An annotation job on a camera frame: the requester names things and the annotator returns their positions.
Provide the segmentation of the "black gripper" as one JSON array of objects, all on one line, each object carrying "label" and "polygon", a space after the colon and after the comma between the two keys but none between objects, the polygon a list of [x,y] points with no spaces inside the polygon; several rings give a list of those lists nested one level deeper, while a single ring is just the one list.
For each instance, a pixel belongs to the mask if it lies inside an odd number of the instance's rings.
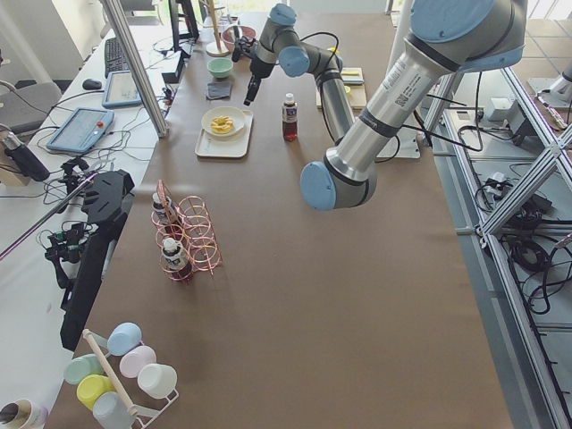
[{"label": "black gripper", "polygon": [[238,38],[234,41],[231,60],[237,63],[242,56],[250,59],[251,78],[243,102],[244,105],[250,105],[255,101],[262,79],[268,78],[273,71],[273,52],[255,38]]}]

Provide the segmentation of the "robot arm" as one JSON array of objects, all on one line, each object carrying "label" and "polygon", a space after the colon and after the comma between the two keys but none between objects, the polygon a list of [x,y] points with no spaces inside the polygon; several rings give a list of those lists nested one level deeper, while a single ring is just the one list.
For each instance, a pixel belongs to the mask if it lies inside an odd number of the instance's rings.
[{"label": "robot arm", "polygon": [[360,206],[373,196],[374,160],[440,77],[483,72],[520,61],[525,1],[415,1],[404,52],[340,143],[300,176],[316,210]]},{"label": "robot arm", "polygon": [[289,77],[311,74],[322,102],[326,129],[338,144],[355,121],[352,107],[341,78],[342,61],[333,52],[308,44],[300,38],[294,25],[296,12],[286,4],[276,4],[269,12],[258,39],[242,37],[234,42],[231,59],[250,59],[251,78],[244,100],[255,101],[263,79],[269,77],[275,65],[280,65]]}]

